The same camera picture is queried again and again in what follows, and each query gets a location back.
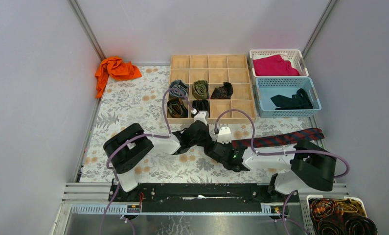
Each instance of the floral tablecloth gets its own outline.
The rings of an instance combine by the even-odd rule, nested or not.
[[[85,153],[80,182],[110,182],[103,144],[132,123],[148,133],[165,134],[161,99],[167,90],[169,66],[139,67],[142,77],[118,82],[109,79],[102,97],[90,144]],[[172,131],[188,125],[171,124]],[[257,118],[256,136],[271,136],[310,128],[308,118]],[[234,139],[252,136],[250,124],[229,124]],[[263,168],[233,172],[206,156],[201,147],[181,155],[148,154],[136,167],[140,183],[268,183],[278,169]]]

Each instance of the white wall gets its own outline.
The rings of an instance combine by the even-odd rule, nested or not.
[[[49,233],[87,134],[98,63],[66,0],[0,0],[0,234]]]
[[[106,56],[166,63],[173,54],[304,49],[328,0],[79,0]]]
[[[341,0],[306,64],[326,145],[352,167],[341,181],[389,235],[389,0]]]

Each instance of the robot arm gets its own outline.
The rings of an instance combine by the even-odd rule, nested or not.
[[[176,131],[169,138],[155,137],[154,134],[135,140],[121,149],[112,159],[112,165],[118,175],[119,182],[124,191],[131,191],[137,187],[138,182],[134,167],[150,152],[177,155],[185,153],[192,146],[202,146],[205,154],[221,163],[227,170],[239,172],[254,168],[290,169],[286,173],[272,176],[269,194],[289,194],[300,188],[315,188],[321,191],[331,191],[336,160],[326,155],[317,154],[288,154],[278,156],[257,156],[250,147],[233,148],[231,145],[231,132],[226,126],[219,130],[217,140],[213,141],[206,122],[207,112],[200,111],[195,121],[188,128]],[[137,123],[108,140],[104,144],[108,156],[127,140],[144,134],[144,130]],[[297,150],[324,149],[309,141],[299,141],[295,146]],[[259,152],[271,152],[260,148]]]

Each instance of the pink cloth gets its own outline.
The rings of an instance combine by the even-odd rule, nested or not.
[[[298,70],[291,62],[282,59],[280,55],[253,60],[256,76],[299,76]]]

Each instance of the orange towel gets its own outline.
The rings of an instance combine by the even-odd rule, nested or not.
[[[96,95],[96,98],[102,97],[109,75],[116,81],[125,81],[142,77],[137,66],[132,65],[131,62],[122,62],[122,59],[119,56],[111,56],[104,59],[95,73],[95,77],[98,79],[98,83],[96,84],[98,94]]]

